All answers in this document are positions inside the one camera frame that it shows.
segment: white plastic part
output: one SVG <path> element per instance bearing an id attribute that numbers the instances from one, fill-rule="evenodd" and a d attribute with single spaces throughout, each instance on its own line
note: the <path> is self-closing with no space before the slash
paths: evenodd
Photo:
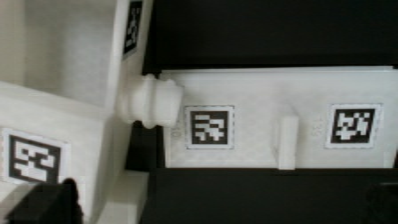
<path id="1" fill-rule="evenodd" d="M 288 106 L 285 107 L 281 114 L 283 117 L 279 120 L 278 135 L 278 168 L 279 170 L 294 170 L 297 154 L 299 116 Z"/>
<path id="2" fill-rule="evenodd" d="M 162 81 L 150 74 L 136 79 L 121 93 L 120 115 L 125 122 L 143 121 L 146 128 L 173 127 L 178 120 L 184 88 L 173 80 Z"/>
<path id="3" fill-rule="evenodd" d="M 187 148 L 189 121 L 180 114 L 176 127 L 164 129 L 168 167 L 279 168 L 283 163 L 278 164 L 276 158 L 287 147 L 279 148 L 279 139 L 274 140 L 274 124 L 283 117 L 279 105 L 292 105 L 301 118 L 297 169 L 393 167 L 398 146 L 398 71 L 393 67 L 178 70 L 164 71 L 162 78 L 176 80 L 185 87 L 184 108 L 235 106 L 235 147 L 228 150 Z M 375 139 L 372 148 L 358 148 L 356 141 L 349 142 L 351 148 L 326 147 L 336 104 L 383 105 L 375 136 L 367 137 Z"/>

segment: white block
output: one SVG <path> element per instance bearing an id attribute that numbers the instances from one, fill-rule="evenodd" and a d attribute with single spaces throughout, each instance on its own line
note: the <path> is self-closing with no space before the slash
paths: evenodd
<path id="1" fill-rule="evenodd" d="M 278 168 L 281 170 L 295 169 L 297 155 L 297 135 L 299 135 L 299 116 L 294 110 L 283 112 L 279 121 L 279 144 L 278 144 Z"/>

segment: white plastic piece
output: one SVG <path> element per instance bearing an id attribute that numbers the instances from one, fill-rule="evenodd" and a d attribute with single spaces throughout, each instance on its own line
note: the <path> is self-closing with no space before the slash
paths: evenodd
<path id="1" fill-rule="evenodd" d="M 146 203 L 148 173 L 121 173 L 98 224 L 137 224 Z"/>
<path id="2" fill-rule="evenodd" d="M 120 101 L 123 120 L 130 123 L 141 120 L 146 128 L 157 125 L 173 127 L 184 99 L 184 88 L 175 81 L 162 81 L 150 74 L 143 79 L 134 80 L 125 91 Z"/>
<path id="3" fill-rule="evenodd" d="M 279 120 L 279 143 L 278 143 L 279 170 L 295 169 L 297 135 L 299 135 L 299 116 L 292 108 L 285 107 L 283 117 Z"/>
<path id="4" fill-rule="evenodd" d="M 164 129 L 166 165 L 171 168 L 278 168 L 279 139 L 274 123 L 283 102 L 301 117 L 295 168 L 393 167 L 398 145 L 398 71 L 388 66 L 164 71 L 164 79 L 185 87 L 187 106 L 235 106 L 233 150 L 187 149 L 184 113 L 175 128 Z M 383 105 L 374 147 L 352 143 L 326 148 L 331 136 L 331 105 Z"/>

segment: white frame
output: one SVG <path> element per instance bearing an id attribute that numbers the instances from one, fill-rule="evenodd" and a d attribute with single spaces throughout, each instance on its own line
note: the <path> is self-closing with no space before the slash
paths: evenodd
<path id="1" fill-rule="evenodd" d="M 34 183 L 29 182 L 22 179 L 16 179 L 9 176 L 9 137 L 11 135 L 25 138 L 27 140 L 32 140 L 36 142 L 41 142 L 52 146 L 57 146 L 61 148 L 61 161 L 59 161 L 59 183 L 63 180 L 68 178 L 68 172 L 66 172 L 66 162 L 70 160 L 70 150 L 72 150 L 72 145 L 70 143 L 57 141 L 50 138 L 45 138 L 43 136 L 38 136 L 34 134 L 29 134 L 24 131 L 18 131 L 11 128 L 2 129 L 2 138 L 4 138 L 4 143 L 2 143 L 2 148 L 4 148 L 4 153 L 2 153 L 2 160 L 4 160 L 4 181 L 11 182 L 13 184 L 27 184 Z"/>
<path id="2" fill-rule="evenodd" d="M 335 126 L 335 115 L 338 109 L 375 109 L 374 116 L 374 125 L 370 132 L 370 142 L 368 143 L 333 143 L 333 126 Z M 331 112 L 329 112 L 329 125 L 327 125 L 327 149 L 370 149 L 375 147 L 375 139 L 377 139 L 377 129 L 381 125 L 381 117 L 383 117 L 383 104 L 333 104 Z"/>
<path id="3" fill-rule="evenodd" d="M 228 144 L 192 144 L 192 111 L 228 111 Z M 233 149 L 235 147 L 235 107 L 233 106 L 185 106 L 187 149 Z"/>

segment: black and white square marker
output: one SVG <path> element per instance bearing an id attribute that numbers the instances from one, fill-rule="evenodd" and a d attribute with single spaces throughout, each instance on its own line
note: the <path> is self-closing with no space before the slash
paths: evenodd
<path id="1" fill-rule="evenodd" d="M 137 48 L 141 15 L 143 15 L 143 1 L 130 1 L 127 37 L 125 37 L 125 48 L 123 48 L 125 58 L 130 56 Z"/>
<path id="2" fill-rule="evenodd" d="M 231 149 L 235 134 L 233 106 L 185 107 L 187 148 Z"/>
<path id="3" fill-rule="evenodd" d="M 13 129 L 4 129 L 6 181 L 59 183 L 70 144 Z"/>
<path id="4" fill-rule="evenodd" d="M 329 115 L 329 133 L 326 147 L 374 148 L 381 104 L 335 104 Z"/>

